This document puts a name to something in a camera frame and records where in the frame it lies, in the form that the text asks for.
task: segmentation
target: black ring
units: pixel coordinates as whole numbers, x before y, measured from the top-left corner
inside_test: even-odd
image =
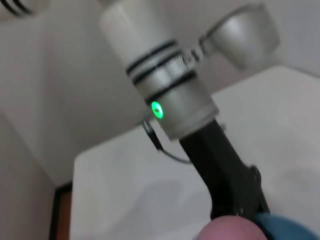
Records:
[[[171,55],[169,55],[165,59],[161,60],[157,65],[155,65],[155,66],[143,71],[142,73],[138,74],[136,77],[134,77],[132,79],[133,84],[134,85],[139,84],[142,80],[144,80],[152,72],[154,72],[155,70],[157,70],[158,68],[160,68],[161,66],[163,66],[167,62],[169,62],[171,59],[174,59],[174,58],[176,58],[177,56],[179,56],[181,54],[182,54],[182,52],[180,50],[179,51],[175,51],[174,53],[172,53]]]
[[[21,15],[10,6],[10,4],[7,2],[7,0],[0,0],[2,5],[12,14],[15,15],[16,17],[21,17]]]
[[[138,60],[136,60],[131,66],[129,66],[126,70],[126,74],[130,74],[135,68],[137,68],[140,64],[142,64],[143,62],[145,62],[146,60],[148,60],[149,58],[153,57],[154,55],[162,52],[165,49],[168,49],[170,47],[173,46],[177,46],[178,43],[176,40],[170,40],[158,47],[156,47],[155,49],[153,49],[151,52],[147,53],[146,55],[140,57]]]
[[[31,15],[32,11],[30,9],[28,9],[25,5],[22,4],[22,2],[20,2],[20,0],[12,0],[15,5],[21,10],[23,11],[25,14]]]
[[[192,80],[192,79],[194,79],[196,77],[197,77],[197,73],[195,71],[190,71],[190,72],[186,73],[185,75],[181,76],[180,78],[178,78],[176,81],[174,81],[169,86],[165,87],[164,89],[159,90],[155,94],[153,94],[150,97],[146,98],[144,101],[145,101],[146,104],[150,105],[154,101],[156,101],[158,98],[160,98],[163,95],[165,95],[170,90],[172,90],[172,89],[178,87],[179,85],[181,85],[181,84],[183,84],[183,83],[185,83],[185,82],[187,82],[189,80]]]

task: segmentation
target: black wire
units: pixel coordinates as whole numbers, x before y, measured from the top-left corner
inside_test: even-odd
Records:
[[[179,158],[175,155],[172,155],[170,152],[167,152],[166,150],[162,149],[161,152],[166,155],[167,157],[177,161],[178,163],[181,163],[181,164],[187,164],[187,165],[190,165],[192,164],[192,162],[190,160],[185,160],[185,159],[182,159],[182,158]]]
[[[167,150],[165,150],[164,147],[162,146],[154,128],[152,127],[152,125],[150,124],[150,122],[148,120],[144,120],[142,123],[142,126],[143,126],[145,133],[148,135],[148,137],[150,138],[153,145],[155,146],[155,148],[158,151],[161,151],[164,155],[166,155],[167,157],[173,159],[174,161],[176,161],[178,163],[188,164],[188,165],[192,164],[192,162],[190,160],[185,160],[185,159],[179,158],[179,157],[171,154]]]

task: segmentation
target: white cap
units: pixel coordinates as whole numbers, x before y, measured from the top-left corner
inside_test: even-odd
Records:
[[[102,15],[107,41],[124,66],[173,38],[152,0],[122,0]]]

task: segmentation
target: white tabletop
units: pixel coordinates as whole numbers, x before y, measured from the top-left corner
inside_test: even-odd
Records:
[[[260,169],[272,213],[320,234],[320,80],[274,67],[212,97],[240,158]],[[154,127],[166,149],[187,158]],[[191,239],[210,210],[195,168],[158,153],[141,127],[75,162],[71,240]]]

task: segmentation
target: blue fabric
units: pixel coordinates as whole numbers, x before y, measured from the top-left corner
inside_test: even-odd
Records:
[[[279,216],[272,216],[270,214],[259,214],[255,222],[262,227],[263,231],[267,231],[266,235],[270,233],[274,240],[319,240],[313,232],[297,224]]]

